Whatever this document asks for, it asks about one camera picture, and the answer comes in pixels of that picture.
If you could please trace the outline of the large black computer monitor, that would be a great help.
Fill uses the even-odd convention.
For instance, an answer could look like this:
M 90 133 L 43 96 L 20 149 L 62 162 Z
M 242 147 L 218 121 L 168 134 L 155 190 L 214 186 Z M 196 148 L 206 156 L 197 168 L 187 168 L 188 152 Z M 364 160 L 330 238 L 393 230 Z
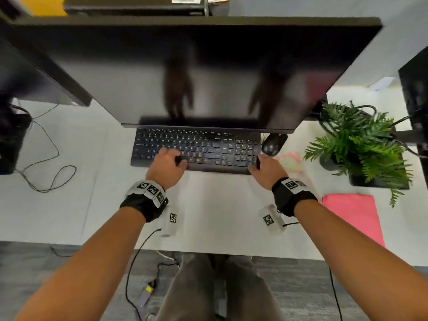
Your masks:
M 122 126 L 294 131 L 376 17 L 45 17 L 12 27 Z

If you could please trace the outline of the black computer mouse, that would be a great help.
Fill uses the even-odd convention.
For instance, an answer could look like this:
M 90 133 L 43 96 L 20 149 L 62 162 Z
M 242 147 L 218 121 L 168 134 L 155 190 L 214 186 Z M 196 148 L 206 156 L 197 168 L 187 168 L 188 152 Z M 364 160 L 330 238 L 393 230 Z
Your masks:
M 261 153 L 270 157 L 277 156 L 287 139 L 287 134 L 269 134 L 261 145 Z

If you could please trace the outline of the person's left hand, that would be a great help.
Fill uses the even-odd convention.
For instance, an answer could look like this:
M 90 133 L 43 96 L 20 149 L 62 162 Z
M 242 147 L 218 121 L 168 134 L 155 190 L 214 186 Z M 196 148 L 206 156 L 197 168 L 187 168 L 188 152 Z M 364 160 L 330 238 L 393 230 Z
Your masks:
M 177 149 L 161 148 L 148 168 L 145 179 L 159 184 L 164 190 L 174 187 L 185 172 L 175 166 L 175 156 L 180 155 Z

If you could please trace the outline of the green fern plant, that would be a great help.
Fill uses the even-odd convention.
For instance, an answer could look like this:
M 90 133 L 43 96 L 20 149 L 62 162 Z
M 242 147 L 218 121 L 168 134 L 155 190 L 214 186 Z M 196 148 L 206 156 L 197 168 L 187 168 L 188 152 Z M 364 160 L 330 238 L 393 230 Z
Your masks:
M 338 166 L 336 176 L 357 176 L 363 184 L 380 181 L 390 190 L 389 205 L 394 208 L 413 174 L 403 158 L 404 145 L 391 133 L 393 119 L 371 105 L 324 102 L 318 122 L 326 134 L 309 144 L 304 160 L 323 157 Z

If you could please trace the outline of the black computer keyboard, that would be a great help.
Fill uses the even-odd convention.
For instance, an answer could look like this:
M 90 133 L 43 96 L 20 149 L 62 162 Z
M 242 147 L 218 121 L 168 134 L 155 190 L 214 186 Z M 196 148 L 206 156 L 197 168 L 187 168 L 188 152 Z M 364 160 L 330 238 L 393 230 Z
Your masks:
M 138 128 L 131 166 L 149 167 L 161 148 L 174 148 L 190 171 L 248 175 L 260 146 L 261 134 L 256 132 Z

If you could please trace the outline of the black monitor stand base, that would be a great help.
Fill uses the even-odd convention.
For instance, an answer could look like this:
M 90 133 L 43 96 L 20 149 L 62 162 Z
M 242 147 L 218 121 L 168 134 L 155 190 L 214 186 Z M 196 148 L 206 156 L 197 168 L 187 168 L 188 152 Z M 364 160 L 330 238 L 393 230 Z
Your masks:
M 0 175 L 14 172 L 32 120 L 25 109 L 0 102 Z

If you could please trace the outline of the black monitor on arm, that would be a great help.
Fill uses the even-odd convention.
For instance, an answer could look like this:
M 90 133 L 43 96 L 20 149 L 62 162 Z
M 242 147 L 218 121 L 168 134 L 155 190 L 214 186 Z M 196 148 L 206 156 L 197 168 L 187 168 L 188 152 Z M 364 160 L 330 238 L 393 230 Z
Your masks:
M 399 79 L 411 130 L 399 138 L 408 146 L 416 146 L 428 186 L 428 46 L 399 69 Z

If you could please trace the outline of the pink cloth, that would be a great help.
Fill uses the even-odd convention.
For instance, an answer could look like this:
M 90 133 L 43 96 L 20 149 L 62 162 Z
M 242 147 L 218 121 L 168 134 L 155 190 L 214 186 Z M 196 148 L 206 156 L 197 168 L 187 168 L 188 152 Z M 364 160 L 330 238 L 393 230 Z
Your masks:
M 363 194 L 328 194 L 322 204 L 350 225 L 386 247 L 375 199 Z

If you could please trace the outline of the black plant pot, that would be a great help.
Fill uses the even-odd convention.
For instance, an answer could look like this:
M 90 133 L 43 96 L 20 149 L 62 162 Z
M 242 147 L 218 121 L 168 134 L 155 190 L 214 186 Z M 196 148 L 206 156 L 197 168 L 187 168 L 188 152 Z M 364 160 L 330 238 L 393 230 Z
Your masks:
M 413 179 L 413 173 L 401 155 L 369 154 L 363 157 L 349 154 L 348 161 L 343 162 L 337 161 L 334 155 L 323 154 L 319 162 L 333 175 L 347 175 L 355 187 L 384 188 L 401 194 L 402 190 L 409 189 Z

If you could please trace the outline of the person's right forearm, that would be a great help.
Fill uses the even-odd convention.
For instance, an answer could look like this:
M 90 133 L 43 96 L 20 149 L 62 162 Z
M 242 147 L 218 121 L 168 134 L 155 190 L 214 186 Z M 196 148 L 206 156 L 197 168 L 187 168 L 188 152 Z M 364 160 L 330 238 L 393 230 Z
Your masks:
M 315 200 L 294 215 L 371 321 L 428 321 L 428 278 Z

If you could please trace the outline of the black side monitor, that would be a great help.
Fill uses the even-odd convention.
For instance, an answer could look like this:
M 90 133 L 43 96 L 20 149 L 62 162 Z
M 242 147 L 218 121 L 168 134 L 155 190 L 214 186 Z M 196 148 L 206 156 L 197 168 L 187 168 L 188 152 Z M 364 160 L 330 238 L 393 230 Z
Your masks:
M 0 105 L 12 100 L 89 107 L 93 97 L 0 16 Z

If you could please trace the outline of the black desktop computer case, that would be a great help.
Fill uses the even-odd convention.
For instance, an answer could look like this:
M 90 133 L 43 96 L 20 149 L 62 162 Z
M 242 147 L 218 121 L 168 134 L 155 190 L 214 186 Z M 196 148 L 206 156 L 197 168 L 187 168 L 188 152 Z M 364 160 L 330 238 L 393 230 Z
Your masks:
M 68 15 L 209 16 L 208 0 L 64 0 Z

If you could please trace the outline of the yellow panel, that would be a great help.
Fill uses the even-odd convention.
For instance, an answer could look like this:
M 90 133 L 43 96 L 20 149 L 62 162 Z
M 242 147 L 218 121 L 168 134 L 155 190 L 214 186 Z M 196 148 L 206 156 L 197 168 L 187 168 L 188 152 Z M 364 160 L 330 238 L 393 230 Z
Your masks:
M 20 0 L 34 16 L 67 16 L 64 0 Z

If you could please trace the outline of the person's left forearm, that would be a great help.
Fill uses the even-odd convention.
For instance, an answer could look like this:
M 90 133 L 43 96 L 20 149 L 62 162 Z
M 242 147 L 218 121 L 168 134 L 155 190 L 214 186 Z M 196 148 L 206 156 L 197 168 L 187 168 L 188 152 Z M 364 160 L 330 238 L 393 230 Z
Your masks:
M 14 321 L 99 321 L 145 223 L 134 208 L 118 210 L 25 302 Z

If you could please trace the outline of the power adapter with yellow label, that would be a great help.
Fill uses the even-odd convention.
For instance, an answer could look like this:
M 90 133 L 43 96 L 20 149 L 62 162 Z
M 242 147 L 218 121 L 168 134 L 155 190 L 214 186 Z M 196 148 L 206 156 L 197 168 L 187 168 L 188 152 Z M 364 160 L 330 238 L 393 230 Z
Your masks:
M 157 287 L 157 280 L 154 279 L 152 281 L 150 281 L 142 290 L 140 298 L 138 300 L 138 304 L 137 304 L 137 308 L 140 310 L 143 310 L 148 302 L 150 301 L 150 298 L 154 292 L 154 290 Z

